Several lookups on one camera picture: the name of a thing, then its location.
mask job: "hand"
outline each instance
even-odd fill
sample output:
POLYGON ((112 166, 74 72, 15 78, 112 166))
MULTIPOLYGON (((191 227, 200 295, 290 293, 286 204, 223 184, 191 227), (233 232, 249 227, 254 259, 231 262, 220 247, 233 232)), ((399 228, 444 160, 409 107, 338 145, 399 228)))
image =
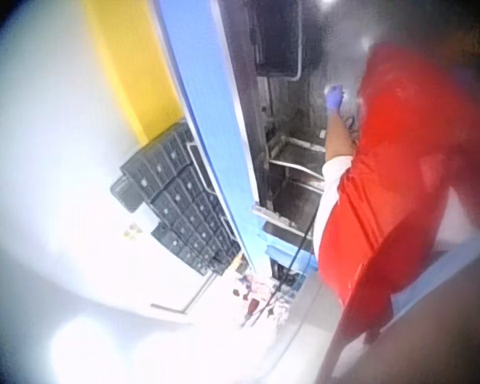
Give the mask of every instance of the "hand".
POLYGON ((336 85, 329 88, 326 93, 327 111, 339 112, 343 101, 343 86, 336 85))

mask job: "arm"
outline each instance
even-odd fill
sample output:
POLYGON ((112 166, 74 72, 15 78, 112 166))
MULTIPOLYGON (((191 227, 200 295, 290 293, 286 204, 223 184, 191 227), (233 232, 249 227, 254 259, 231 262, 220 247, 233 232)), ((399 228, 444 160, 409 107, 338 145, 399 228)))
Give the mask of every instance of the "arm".
POLYGON ((355 146, 339 114, 343 101, 341 86, 333 86, 326 94, 327 137, 326 162, 337 156, 354 156, 355 146))

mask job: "yellow wall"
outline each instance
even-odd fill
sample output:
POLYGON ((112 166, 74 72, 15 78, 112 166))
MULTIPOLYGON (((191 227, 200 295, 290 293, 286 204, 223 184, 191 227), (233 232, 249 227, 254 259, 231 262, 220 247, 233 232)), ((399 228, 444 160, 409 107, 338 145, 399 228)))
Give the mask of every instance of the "yellow wall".
POLYGON ((83 0, 114 92, 139 143, 183 116, 148 0, 83 0))

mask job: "blue glove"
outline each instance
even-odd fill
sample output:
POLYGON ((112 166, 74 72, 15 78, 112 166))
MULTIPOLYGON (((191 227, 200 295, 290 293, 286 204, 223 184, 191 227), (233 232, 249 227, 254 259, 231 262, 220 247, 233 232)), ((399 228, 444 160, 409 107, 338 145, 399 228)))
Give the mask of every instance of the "blue glove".
POLYGON ((329 112, 339 112, 343 101, 343 86, 332 86, 326 93, 326 108, 329 112))

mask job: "black cable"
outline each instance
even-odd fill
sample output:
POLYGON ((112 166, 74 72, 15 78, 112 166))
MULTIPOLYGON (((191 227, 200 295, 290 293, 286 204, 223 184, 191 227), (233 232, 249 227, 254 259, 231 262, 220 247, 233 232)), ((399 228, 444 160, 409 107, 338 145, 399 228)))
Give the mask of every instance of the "black cable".
POLYGON ((301 243, 299 244, 299 246, 297 248, 297 252, 295 252, 294 257, 291 259, 290 265, 286 269, 284 276, 282 277, 281 280, 279 280, 278 287, 275 289, 275 291, 269 297, 265 306, 262 308, 262 310, 259 311, 258 316, 256 317, 256 319, 253 321, 253 323, 250 326, 253 326, 254 324, 256 324, 256 322, 258 322, 258 320, 262 316, 263 312, 265 312, 266 308, 270 305, 270 302, 272 301, 272 299, 275 297, 276 294, 278 294, 281 291, 281 288, 282 288, 283 284, 286 282, 286 279, 288 278, 288 273, 290 272, 291 267, 294 265, 295 260, 297 260, 297 256, 300 253, 302 247, 304 246, 304 242, 306 242, 306 240, 307 240, 307 235, 310 232, 311 227, 313 226, 314 218, 316 218, 317 212, 318 212, 318 206, 317 206, 317 209, 315 210, 315 212, 313 214, 313 217, 311 218, 310 224, 307 226, 306 231, 304 232, 304 236, 302 237, 301 243))

